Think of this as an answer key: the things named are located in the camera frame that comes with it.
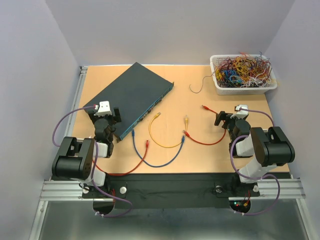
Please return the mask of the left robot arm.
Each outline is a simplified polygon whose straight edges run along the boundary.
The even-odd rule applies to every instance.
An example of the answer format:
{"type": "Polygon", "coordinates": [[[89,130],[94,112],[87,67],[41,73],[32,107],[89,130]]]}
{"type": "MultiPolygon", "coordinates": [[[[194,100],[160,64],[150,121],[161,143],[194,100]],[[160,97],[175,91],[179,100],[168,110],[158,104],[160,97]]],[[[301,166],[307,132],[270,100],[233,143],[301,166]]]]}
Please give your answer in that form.
{"type": "Polygon", "coordinates": [[[121,114],[117,107],[110,110],[100,103],[81,107],[64,115],[52,133],[52,143],[58,147],[52,163],[52,176],[58,179],[75,180],[89,186],[94,185],[94,191],[100,197],[111,193],[111,184],[106,181],[107,174],[93,167],[94,158],[110,158],[114,149],[115,124],[120,123],[121,114]],[[94,110],[94,138],[78,140],[76,137],[66,136],[61,144],[55,142],[55,133],[60,123],[70,114],[80,110],[94,110]]]}

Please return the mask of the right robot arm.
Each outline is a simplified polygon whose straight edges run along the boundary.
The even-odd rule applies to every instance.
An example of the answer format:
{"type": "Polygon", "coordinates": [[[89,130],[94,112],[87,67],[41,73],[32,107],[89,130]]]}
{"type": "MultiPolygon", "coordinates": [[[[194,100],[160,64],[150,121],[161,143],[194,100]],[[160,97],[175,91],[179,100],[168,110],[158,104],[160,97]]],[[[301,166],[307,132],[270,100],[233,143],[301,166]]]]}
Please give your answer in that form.
{"type": "Polygon", "coordinates": [[[230,138],[229,154],[235,168],[235,158],[252,158],[240,169],[235,169],[237,179],[230,182],[231,192],[242,195],[248,184],[262,179],[276,167],[284,166],[295,159],[295,149],[279,126],[268,129],[252,127],[247,121],[249,111],[240,107],[236,113],[221,111],[216,114],[214,125],[223,122],[222,128],[230,138]]]}

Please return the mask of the dark blue network switch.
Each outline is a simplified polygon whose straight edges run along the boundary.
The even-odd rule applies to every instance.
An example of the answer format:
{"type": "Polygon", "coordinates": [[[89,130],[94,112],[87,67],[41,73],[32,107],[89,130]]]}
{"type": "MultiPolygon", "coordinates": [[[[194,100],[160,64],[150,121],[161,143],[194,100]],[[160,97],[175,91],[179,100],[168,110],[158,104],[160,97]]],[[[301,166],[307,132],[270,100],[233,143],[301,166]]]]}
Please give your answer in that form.
{"type": "Polygon", "coordinates": [[[121,122],[115,124],[114,135],[122,141],[173,87],[173,82],[135,62],[85,107],[109,101],[112,112],[118,108],[121,122]]]}

